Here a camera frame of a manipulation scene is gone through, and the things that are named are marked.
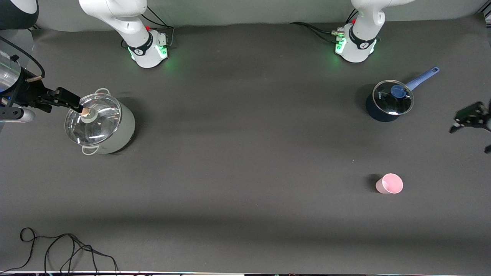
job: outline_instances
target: gray table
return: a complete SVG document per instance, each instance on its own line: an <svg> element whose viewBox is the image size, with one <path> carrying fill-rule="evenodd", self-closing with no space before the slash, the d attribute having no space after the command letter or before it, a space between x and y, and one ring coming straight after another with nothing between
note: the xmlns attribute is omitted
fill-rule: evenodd
<svg viewBox="0 0 491 276"><path fill-rule="evenodd" d="M490 275L491 136L448 133L455 111L491 96L484 19L387 23L381 37L350 64L300 26L179 28L170 59L141 69L115 31L37 33L45 85L108 88L136 138L87 157L66 109L6 125L1 268L24 262L30 226L73 232L121 270ZM411 113L366 114L374 84L432 66ZM375 191L389 172L402 193ZM46 245L25 270L42 269ZM70 247L53 248L54 269ZM88 254L77 269L92 270Z"/></svg>

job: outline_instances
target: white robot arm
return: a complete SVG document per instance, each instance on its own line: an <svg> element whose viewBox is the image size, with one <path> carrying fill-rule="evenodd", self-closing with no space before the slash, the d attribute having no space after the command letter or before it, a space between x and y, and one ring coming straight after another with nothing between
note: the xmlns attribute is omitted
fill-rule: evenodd
<svg viewBox="0 0 491 276"><path fill-rule="evenodd" d="M385 23L383 8L404 5L415 0L351 0L359 15L355 24L338 28L345 36L339 38L336 53L349 62L362 62L373 52L376 37Z"/></svg>
<svg viewBox="0 0 491 276"><path fill-rule="evenodd" d="M167 58L165 34L147 30L138 15L147 0L79 0L83 11L113 27L128 44L132 59L143 68L157 66Z"/></svg>

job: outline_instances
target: silver cylinder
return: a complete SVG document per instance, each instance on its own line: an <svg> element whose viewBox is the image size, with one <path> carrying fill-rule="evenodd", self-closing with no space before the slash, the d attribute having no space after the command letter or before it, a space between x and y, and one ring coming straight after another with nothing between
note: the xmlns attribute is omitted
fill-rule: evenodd
<svg viewBox="0 0 491 276"><path fill-rule="evenodd" d="M19 79L21 66L0 50L0 93L11 88Z"/></svg>

